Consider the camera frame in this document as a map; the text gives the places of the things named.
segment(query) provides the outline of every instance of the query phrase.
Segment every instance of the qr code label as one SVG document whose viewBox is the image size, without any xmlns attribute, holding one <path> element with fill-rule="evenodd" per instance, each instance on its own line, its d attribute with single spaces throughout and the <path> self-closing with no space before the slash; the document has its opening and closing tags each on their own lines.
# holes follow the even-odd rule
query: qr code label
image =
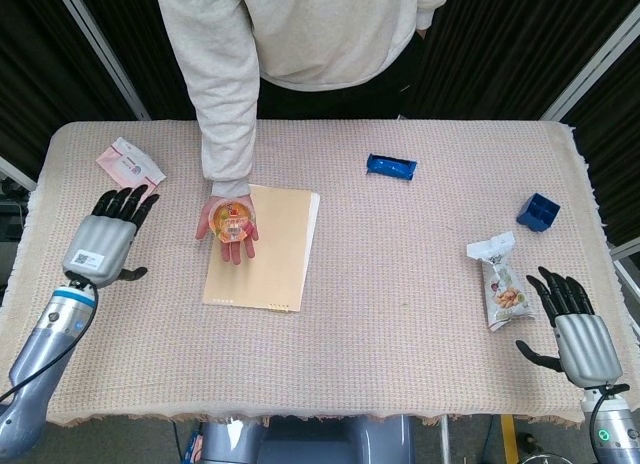
<svg viewBox="0 0 640 464">
<path fill-rule="evenodd" d="M 96 254 L 95 252 L 86 251 L 84 249 L 78 249 L 71 260 L 71 264 L 83 267 L 85 269 L 91 269 L 97 271 L 100 268 L 100 264 L 104 261 L 104 256 Z"/>
</svg>

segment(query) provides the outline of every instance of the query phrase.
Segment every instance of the table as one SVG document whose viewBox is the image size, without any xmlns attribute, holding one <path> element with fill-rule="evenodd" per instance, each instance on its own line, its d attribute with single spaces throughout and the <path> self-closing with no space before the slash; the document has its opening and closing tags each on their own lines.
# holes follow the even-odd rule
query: table
<svg viewBox="0 0 640 464">
<path fill-rule="evenodd" d="M 61 261 L 78 224 L 114 187 L 95 158 L 119 136 L 167 175 L 127 261 L 149 273 L 101 292 L 50 421 L 400 413 L 580 421 L 581 391 L 514 345 L 556 353 L 539 305 L 536 320 L 487 330 L 480 265 L 465 249 L 507 230 L 521 278 L 544 265 L 584 284 L 638 406 L 637 347 L 585 164 L 569 128 L 549 122 L 259 122 L 251 182 L 321 196 L 302 309 L 292 314 L 201 304 L 211 240 L 193 236 L 210 185 L 194 122 L 67 125 L 31 196 L 0 309 L 1 376 L 65 283 Z M 418 161 L 413 181 L 367 175 L 369 153 Z M 544 233 L 515 222 L 534 192 L 561 206 Z M 366 232 L 356 238 L 354 229 Z"/>
</svg>

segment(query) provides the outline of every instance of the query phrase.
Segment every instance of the black curtain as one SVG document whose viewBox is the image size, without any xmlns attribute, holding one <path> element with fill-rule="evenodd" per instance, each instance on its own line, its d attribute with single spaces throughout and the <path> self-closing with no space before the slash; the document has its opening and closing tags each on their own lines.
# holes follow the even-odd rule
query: black curtain
<svg viewBox="0 0 640 464">
<path fill-rule="evenodd" d="M 158 0 L 83 0 L 153 119 L 195 119 Z"/>
<path fill-rule="evenodd" d="M 37 179 L 62 125 L 135 116 L 61 0 L 0 3 L 0 156 Z"/>
<path fill-rule="evenodd" d="M 640 236 L 640 42 L 613 64 L 563 119 L 589 175 L 615 245 Z"/>
<path fill-rule="evenodd" d="M 406 115 L 539 119 L 640 0 L 448 0 Z"/>
</svg>

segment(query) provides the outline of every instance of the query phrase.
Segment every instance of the person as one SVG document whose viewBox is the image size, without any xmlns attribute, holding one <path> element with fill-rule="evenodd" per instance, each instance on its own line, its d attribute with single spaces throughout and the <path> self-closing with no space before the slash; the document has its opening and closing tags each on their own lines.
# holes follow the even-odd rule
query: person
<svg viewBox="0 0 640 464">
<path fill-rule="evenodd" d="M 416 31 L 424 37 L 445 1 L 158 0 L 213 181 L 196 238 L 222 202 L 253 212 L 247 179 L 258 110 L 265 118 L 397 117 L 410 84 L 403 71 L 419 59 Z M 254 222 L 244 239 L 250 258 L 256 239 Z M 221 248 L 225 261 L 241 262 L 239 242 Z"/>
</svg>

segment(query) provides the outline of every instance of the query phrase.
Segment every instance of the black pants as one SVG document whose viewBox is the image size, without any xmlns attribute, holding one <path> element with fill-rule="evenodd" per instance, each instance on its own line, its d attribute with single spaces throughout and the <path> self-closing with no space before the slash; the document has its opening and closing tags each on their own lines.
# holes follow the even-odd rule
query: black pants
<svg viewBox="0 0 640 464">
<path fill-rule="evenodd" d="M 262 79 L 260 119 L 395 119 L 409 95 L 422 55 L 416 34 L 398 58 L 364 84 L 335 91 L 302 92 Z"/>
</svg>

